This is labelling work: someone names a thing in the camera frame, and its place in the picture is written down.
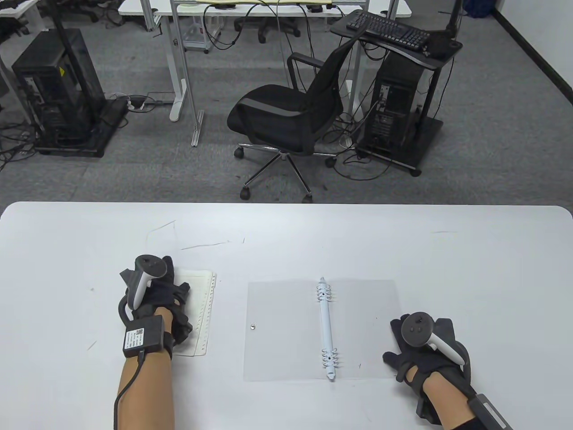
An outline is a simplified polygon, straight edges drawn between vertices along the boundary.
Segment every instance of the white wall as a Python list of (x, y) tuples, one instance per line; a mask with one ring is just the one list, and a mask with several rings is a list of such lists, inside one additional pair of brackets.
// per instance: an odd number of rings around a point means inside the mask
[(497, 9), (573, 87), (573, 1), (500, 0)]

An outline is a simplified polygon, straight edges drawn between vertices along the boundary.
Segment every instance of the white binder ring spine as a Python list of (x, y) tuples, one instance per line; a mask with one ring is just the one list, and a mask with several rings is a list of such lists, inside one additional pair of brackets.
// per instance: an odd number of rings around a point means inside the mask
[(338, 353), (336, 348), (332, 346), (332, 330), (330, 327), (330, 311), (328, 309), (328, 302), (332, 298), (330, 285), (326, 283), (323, 277), (320, 278), (319, 284), (316, 286), (316, 296), (320, 302), (320, 317), (322, 321), (323, 333), (323, 349), (322, 360), (323, 367), (326, 369), (326, 375), (329, 380), (333, 381), (336, 377), (336, 365), (338, 361)]

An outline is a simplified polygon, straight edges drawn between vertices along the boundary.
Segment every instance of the black computer case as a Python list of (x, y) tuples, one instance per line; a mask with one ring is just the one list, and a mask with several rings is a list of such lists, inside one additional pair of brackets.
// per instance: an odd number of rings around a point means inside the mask
[[(66, 29), (98, 114), (105, 95), (79, 29)], [(73, 148), (90, 139), (95, 118), (55, 30), (41, 32), (12, 66), (45, 140)]]
[(423, 94), (418, 91), (423, 73), (423, 67), (401, 55), (388, 54), (374, 82), (364, 127), (366, 146), (393, 151), (410, 140), (423, 104)]

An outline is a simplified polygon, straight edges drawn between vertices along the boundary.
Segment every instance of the chair armrest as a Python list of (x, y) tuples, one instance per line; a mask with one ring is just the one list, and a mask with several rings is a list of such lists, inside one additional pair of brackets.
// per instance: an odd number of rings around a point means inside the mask
[(324, 65), (324, 61), (317, 60), (316, 58), (309, 57), (308, 55), (299, 54), (298, 52), (293, 52), (290, 57), (288, 57), (287, 65), (288, 72), (291, 76), (292, 87), (298, 89), (299, 86), (296, 83), (295, 68), (293, 66), (293, 61), (303, 62), (313, 67), (318, 67), (319, 69)]
[(258, 111), (258, 112), (264, 112), (266, 114), (276, 115), (282, 117), (283, 119), (288, 119), (288, 118), (293, 119), (297, 116), (305, 115), (305, 112), (287, 111), (285, 109), (281, 109), (276, 106), (262, 103), (260, 101), (256, 101), (253, 99), (244, 98), (239, 100), (239, 102), (237, 103), (237, 112), (239, 114), (239, 118), (241, 118), (241, 123), (243, 124), (243, 127), (245, 127), (245, 132), (247, 134), (247, 137), (252, 143), (257, 145), (267, 145), (268, 142), (262, 142), (260, 139), (257, 138), (253, 124), (249, 117), (250, 115), (247, 112), (247, 108), (250, 109), (251, 111), (255, 110), (255, 112), (252, 112), (251, 115), (253, 113), (256, 115)]

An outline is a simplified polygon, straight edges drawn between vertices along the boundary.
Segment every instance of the black sleeve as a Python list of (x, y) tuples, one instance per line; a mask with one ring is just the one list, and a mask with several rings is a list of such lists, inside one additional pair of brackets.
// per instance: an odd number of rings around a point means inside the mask
[(481, 423), (480, 420), (474, 418), (473, 420), (470, 420), (467, 423), (463, 423), (459, 427), (456, 427), (454, 430), (487, 430), (487, 429)]

